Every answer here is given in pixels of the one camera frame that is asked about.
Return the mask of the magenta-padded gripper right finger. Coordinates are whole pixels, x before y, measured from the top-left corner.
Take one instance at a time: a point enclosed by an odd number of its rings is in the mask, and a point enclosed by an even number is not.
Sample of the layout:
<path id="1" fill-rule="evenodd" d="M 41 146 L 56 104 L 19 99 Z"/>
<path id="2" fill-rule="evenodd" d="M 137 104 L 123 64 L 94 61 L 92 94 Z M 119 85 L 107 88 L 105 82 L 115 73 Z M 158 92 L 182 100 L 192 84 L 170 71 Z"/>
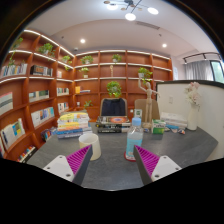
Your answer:
<path id="1" fill-rule="evenodd" d="M 134 157 L 144 185 L 148 185 L 181 169 L 167 155 L 158 156 L 137 145 L 134 146 Z"/>

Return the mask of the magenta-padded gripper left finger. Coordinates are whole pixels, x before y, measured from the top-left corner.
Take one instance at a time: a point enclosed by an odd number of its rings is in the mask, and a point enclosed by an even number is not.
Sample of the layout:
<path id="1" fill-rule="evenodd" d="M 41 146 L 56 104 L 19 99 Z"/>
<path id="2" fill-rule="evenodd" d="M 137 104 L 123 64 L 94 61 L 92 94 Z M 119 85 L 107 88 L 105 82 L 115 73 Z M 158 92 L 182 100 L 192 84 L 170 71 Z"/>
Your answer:
<path id="1" fill-rule="evenodd" d="M 92 146 L 88 145 L 68 156 L 57 156 L 44 167 L 44 170 L 81 185 L 92 155 Z"/>

